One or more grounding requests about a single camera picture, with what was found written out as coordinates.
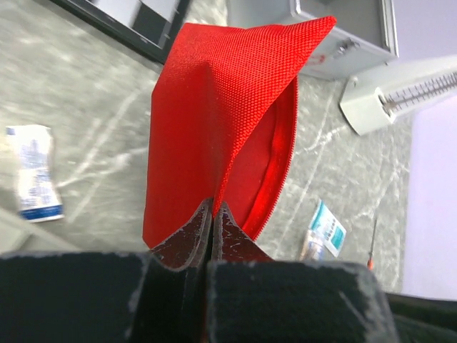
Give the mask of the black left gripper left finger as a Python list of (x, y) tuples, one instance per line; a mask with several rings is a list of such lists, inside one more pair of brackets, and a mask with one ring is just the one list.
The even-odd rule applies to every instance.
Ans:
[(1, 256), (3, 342), (198, 342), (211, 233), (204, 201), (147, 252)]

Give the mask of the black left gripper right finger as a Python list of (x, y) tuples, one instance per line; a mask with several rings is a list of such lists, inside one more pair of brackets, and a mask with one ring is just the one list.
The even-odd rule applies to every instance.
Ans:
[(349, 262), (275, 261), (227, 205), (214, 219), (207, 269), (211, 342), (397, 342), (373, 273)]

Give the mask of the red fabric zipper pouch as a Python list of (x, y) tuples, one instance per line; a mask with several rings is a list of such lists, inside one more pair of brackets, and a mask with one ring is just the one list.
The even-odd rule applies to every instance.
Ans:
[(151, 95), (143, 238), (155, 247), (205, 199), (252, 239), (291, 165), (298, 73), (336, 25), (326, 16), (242, 29), (186, 23)]

